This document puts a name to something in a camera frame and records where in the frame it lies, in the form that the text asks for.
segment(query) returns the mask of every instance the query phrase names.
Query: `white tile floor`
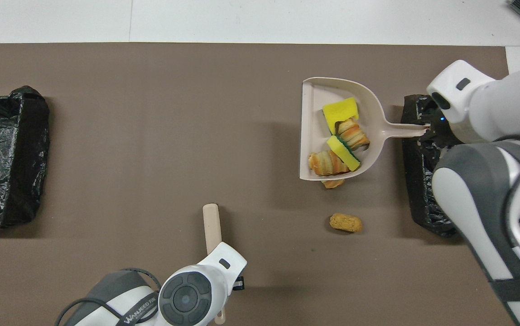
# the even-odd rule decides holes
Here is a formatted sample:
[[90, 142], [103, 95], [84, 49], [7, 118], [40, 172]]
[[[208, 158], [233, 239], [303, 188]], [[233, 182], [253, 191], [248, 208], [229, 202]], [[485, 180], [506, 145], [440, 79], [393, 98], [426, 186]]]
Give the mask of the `white tile floor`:
[[0, 43], [374, 43], [506, 46], [506, 0], [0, 0]]

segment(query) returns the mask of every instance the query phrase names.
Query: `beige handle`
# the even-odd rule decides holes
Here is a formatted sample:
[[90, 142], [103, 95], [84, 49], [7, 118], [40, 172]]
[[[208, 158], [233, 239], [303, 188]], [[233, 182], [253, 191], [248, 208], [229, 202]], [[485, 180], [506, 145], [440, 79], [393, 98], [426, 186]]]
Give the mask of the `beige handle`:
[[423, 136], [430, 128], [430, 125], [412, 125], [412, 124], [392, 124], [385, 130], [388, 138], [410, 138]]
[[[212, 252], [222, 242], [222, 229], [220, 228], [220, 213], [216, 204], [206, 204], [202, 208], [204, 212], [204, 233], [206, 234], [206, 250], [208, 254]], [[214, 318], [217, 325], [226, 322], [226, 310], [222, 311]]]

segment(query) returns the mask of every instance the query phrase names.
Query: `dustpan handle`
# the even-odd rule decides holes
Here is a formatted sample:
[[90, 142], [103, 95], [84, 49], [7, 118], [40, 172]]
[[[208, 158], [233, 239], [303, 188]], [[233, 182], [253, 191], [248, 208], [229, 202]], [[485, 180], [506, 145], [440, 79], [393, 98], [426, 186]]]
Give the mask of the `dustpan handle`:
[[423, 136], [428, 128], [429, 125], [392, 124], [389, 122], [385, 133], [388, 138], [411, 138]]

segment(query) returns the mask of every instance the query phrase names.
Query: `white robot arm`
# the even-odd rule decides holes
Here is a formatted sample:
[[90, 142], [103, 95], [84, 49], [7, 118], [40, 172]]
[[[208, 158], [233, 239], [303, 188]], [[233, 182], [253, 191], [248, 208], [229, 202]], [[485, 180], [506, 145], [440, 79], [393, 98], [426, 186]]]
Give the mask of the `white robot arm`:
[[440, 159], [433, 193], [520, 325], [520, 72], [496, 81], [459, 60], [428, 92], [467, 143]]
[[[78, 309], [65, 326], [206, 326], [222, 310], [233, 289], [243, 289], [239, 277], [247, 262], [226, 243], [208, 257], [173, 273], [163, 286], [144, 270], [128, 268], [103, 277], [87, 297], [74, 301]], [[153, 291], [138, 273], [152, 277]]]

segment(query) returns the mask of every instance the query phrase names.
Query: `croissant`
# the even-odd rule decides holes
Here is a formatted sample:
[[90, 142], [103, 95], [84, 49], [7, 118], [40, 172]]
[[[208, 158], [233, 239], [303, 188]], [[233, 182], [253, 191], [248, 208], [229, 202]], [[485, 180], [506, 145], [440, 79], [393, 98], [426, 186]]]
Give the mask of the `croissant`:
[[369, 143], [367, 136], [365, 136], [365, 133], [353, 118], [341, 122], [337, 130], [337, 134], [353, 151]]
[[347, 173], [349, 167], [341, 161], [334, 151], [322, 151], [308, 155], [308, 166], [314, 173], [321, 176]]

